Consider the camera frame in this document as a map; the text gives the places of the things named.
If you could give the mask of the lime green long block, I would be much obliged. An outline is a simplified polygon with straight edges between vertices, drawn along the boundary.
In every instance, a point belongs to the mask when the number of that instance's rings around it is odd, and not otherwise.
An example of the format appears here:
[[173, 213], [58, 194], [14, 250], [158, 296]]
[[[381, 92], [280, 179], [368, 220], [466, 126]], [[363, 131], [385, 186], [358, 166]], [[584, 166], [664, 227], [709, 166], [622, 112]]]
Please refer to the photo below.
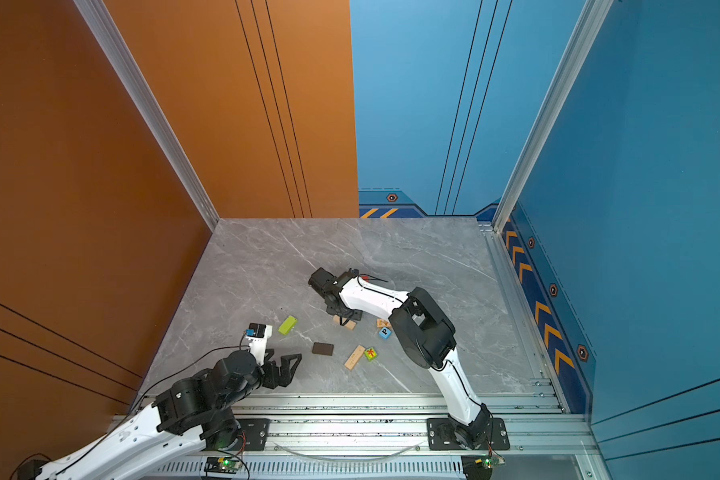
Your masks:
[[281, 335], [288, 335], [297, 324], [298, 319], [292, 315], [289, 315], [279, 326], [278, 332]]

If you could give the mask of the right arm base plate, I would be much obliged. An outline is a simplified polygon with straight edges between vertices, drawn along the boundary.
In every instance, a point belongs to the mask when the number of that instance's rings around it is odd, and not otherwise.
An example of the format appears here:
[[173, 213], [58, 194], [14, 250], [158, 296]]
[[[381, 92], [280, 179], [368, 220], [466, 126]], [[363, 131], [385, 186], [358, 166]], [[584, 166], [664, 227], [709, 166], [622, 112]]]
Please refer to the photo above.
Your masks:
[[[445, 417], [426, 420], [428, 449], [430, 451], [468, 450], [460, 443], [450, 420]], [[488, 423], [483, 440], [472, 451], [508, 451], [511, 448], [503, 419], [494, 417]]]

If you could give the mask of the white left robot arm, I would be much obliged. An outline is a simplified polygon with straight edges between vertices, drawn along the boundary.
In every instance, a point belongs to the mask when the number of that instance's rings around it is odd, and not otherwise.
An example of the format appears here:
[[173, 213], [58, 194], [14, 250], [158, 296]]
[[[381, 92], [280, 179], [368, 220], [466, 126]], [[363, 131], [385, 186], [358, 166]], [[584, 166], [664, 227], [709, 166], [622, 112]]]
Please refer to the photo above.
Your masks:
[[22, 462], [17, 479], [139, 479], [185, 455], [240, 449], [249, 435], [232, 406], [259, 388], [287, 387], [300, 354], [263, 362], [248, 350], [220, 359], [212, 368], [175, 382], [154, 401], [121, 420], [91, 444], [57, 460], [38, 456]]

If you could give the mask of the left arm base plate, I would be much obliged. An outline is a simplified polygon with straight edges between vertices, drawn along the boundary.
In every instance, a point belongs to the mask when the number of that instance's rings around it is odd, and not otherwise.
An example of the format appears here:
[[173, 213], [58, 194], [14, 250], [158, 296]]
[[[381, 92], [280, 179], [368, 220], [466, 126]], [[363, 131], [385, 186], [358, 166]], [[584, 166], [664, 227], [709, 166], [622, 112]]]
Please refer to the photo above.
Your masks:
[[240, 418], [239, 428], [228, 446], [235, 452], [261, 452], [266, 448], [271, 421], [268, 418]]

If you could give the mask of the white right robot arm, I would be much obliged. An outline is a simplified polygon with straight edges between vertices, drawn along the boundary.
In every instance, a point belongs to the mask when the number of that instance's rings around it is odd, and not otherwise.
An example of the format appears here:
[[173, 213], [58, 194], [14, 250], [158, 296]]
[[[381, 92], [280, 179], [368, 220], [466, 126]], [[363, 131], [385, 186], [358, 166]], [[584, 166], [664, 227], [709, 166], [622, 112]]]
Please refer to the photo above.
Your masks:
[[336, 276], [319, 268], [308, 284], [330, 315], [354, 320], [367, 313], [389, 322], [408, 358], [433, 377], [459, 444], [471, 450], [491, 446], [493, 415], [461, 366], [455, 326], [425, 289], [388, 289], [371, 283], [356, 269]]

